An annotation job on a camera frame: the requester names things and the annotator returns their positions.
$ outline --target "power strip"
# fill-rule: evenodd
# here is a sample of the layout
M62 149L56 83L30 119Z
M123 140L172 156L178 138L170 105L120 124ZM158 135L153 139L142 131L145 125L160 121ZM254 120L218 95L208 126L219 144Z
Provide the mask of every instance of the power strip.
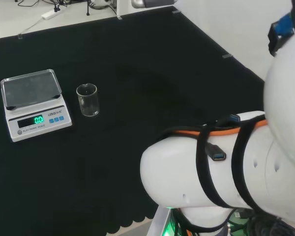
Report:
M57 15L59 15L62 11L57 11L55 12L55 10L51 10L49 12L46 12L44 14L41 15L41 17L44 19L44 20L49 20Z

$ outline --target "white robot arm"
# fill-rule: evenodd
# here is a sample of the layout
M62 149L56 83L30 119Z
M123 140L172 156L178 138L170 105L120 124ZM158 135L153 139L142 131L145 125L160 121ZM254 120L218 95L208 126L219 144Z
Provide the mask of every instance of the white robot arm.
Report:
M150 146L141 159L141 179L151 198L163 207L179 208L194 226L215 229L205 235L218 234L216 227L238 207L269 213L295 227L295 36L274 59L264 97L267 121L254 124L242 162L233 154L242 139L237 133L209 136L207 142L227 156L224 161L207 158L206 176L215 193L199 174L203 168L197 162L196 138L170 136ZM239 116L246 120L262 113Z

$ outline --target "electronic scale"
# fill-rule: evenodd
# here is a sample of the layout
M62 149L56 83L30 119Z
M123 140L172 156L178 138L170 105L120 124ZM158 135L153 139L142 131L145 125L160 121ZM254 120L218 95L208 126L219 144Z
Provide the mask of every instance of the electronic scale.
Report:
M5 119L13 142L72 125L53 70L1 81Z

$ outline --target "black velcro strap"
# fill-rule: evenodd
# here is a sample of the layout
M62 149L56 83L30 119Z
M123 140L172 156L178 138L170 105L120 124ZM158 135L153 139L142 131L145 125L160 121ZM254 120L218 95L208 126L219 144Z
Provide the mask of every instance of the black velcro strap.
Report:
M206 154L206 143L210 132L210 126L203 126L203 129L201 130L200 135L197 138L196 166L198 178L204 193L215 205L224 208L233 208L223 201L213 184L208 164L208 157Z
M212 227L212 228L205 228L205 227L200 227L200 226L196 226L196 225L191 224L189 222L189 220L181 213L181 211L179 209L172 209L171 214L174 217L175 222L178 222L180 225L180 228L182 228L184 230L189 230L189 231L195 232L195 233L212 233L212 232L218 231L223 226L225 226L227 224L228 219L230 218L231 214L234 211L235 211L235 209L232 210L230 215L226 218L226 220L222 224Z
M233 154L232 154L232 174L234 183L236 186L237 191L239 192L240 196L243 200L256 212L256 213L265 213L253 200L251 197L244 176L243 170L243 160L245 149L250 138L251 133L255 129L255 125L257 122L264 120L265 116L258 116L251 120L246 121L240 128L238 133Z

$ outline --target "green digital readout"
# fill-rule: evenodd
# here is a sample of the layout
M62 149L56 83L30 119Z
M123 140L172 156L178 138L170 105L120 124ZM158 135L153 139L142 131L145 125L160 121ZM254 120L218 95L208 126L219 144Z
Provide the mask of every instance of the green digital readout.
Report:
M18 125L19 125L19 128L23 128L26 126L30 126L33 124L39 124L42 122L44 122L44 117L42 115L39 115L39 116L35 116L35 117L30 117L30 118L18 120Z
M35 124L39 124L39 123L42 123L44 122L44 118L42 115L38 116L38 117L34 117L34 123Z

